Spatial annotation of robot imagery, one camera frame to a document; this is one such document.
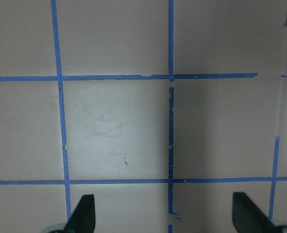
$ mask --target black object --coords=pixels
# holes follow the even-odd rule
[[[93,233],[95,226],[94,195],[83,195],[65,228],[50,233]]]
[[[274,226],[245,193],[233,194],[232,221],[238,233],[287,233],[287,225]]]

